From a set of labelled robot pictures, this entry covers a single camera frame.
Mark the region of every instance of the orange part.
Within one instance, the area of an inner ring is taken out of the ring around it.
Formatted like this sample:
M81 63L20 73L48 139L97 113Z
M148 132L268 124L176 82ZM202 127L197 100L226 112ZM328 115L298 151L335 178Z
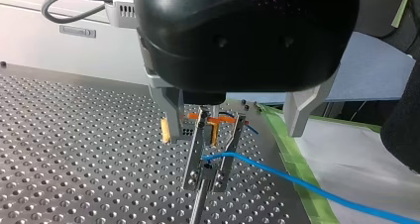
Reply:
M189 113L188 114L188 118L189 119L198 119L198 114L196 113ZM222 116L219 118L213 118L213 117L209 117L207 119L208 122L211 123L222 123L222 122L226 122L226 123L236 123L236 119L235 118L231 118L231 117L227 117L227 116Z

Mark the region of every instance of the metal rod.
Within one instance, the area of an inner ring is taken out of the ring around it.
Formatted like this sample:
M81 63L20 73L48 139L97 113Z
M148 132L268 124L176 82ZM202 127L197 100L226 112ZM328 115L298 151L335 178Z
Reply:
M201 182L200 189L195 196L194 208L192 209L191 221L189 222L190 224L200 223L210 183L210 179L203 179Z

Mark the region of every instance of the metal plate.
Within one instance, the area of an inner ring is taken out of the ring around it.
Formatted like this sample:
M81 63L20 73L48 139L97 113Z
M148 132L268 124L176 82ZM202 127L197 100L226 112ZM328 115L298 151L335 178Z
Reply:
M51 77L64 82L0 75L0 223L188 223L195 193L181 190L181 178L189 143L161 143L163 113L148 89L128 94ZM207 153L223 150L230 128ZM283 169L269 131L245 131L239 152ZM308 222L290 183L234 164L202 223Z

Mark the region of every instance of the white wall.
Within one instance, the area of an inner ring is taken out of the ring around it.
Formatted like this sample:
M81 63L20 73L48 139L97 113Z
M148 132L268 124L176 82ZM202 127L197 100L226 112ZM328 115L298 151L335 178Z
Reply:
M96 39L61 34L41 12L44 0L0 0L0 60L12 64L146 84L135 30L113 28L105 13L68 26L96 30ZM76 15L97 2L63 0L52 11Z

